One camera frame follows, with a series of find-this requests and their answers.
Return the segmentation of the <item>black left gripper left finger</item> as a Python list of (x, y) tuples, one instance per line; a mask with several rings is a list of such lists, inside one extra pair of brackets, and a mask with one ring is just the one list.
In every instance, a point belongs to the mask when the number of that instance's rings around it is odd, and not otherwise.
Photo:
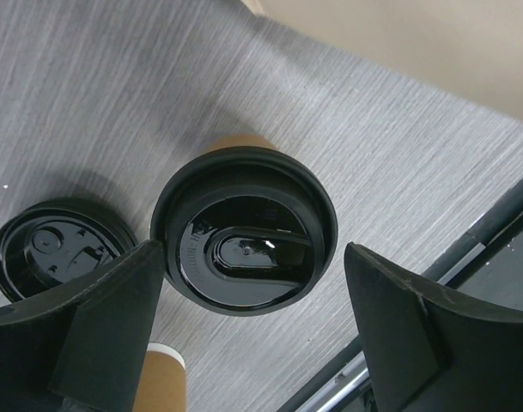
[(0, 411), (130, 411), (165, 273), (146, 241), (0, 307)]

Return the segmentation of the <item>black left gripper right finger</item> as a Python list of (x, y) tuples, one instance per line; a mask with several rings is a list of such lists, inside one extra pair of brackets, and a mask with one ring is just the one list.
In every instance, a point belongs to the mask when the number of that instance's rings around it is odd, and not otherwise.
[(523, 411), (523, 311), (349, 243), (344, 268), (380, 411)]

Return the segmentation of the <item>brown paper cups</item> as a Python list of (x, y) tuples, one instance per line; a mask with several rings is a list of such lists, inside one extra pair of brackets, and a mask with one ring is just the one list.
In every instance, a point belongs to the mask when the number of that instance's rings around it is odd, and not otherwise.
[(132, 411), (186, 411), (185, 361), (178, 351), (149, 343)]

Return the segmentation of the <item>black lid stack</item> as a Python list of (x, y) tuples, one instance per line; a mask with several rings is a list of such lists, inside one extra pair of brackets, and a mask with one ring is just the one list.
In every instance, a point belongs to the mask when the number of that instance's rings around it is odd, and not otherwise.
[(0, 290), (24, 300), (97, 269), (138, 244), (113, 209), (60, 197), (23, 210), (0, 229)]

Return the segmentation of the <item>single black cup lid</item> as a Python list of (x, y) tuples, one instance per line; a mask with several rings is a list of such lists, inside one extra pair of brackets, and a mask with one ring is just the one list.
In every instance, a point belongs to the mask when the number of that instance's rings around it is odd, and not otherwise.
[(309, 294), (333, 259), (338, 219), (316, 176), (274, 149), (200, 155), (168, 180), (150, 237), (167, 281), (228, 316), (260, 316)]

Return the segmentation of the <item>cream paper bag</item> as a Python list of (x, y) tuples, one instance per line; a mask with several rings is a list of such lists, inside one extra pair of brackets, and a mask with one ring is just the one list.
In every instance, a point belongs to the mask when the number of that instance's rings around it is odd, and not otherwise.
[(246, 1), (255, 15), (523, 121), (523, 1)]

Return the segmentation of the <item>single brown paper cup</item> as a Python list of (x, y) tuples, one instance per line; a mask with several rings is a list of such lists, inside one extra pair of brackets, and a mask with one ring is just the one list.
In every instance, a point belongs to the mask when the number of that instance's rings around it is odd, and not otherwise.
[(237, 148), (237, 147), (255, 147), (255, 148), (267, 148), (277, 150), (277, 147), (273, 145), (265, 137), (253, 134), (253, 133), (237, 133), (225, 136), (219, 136), (205, 151), (204, 153), (210, 153), (213, 151), (225, 149), (225, 148)]

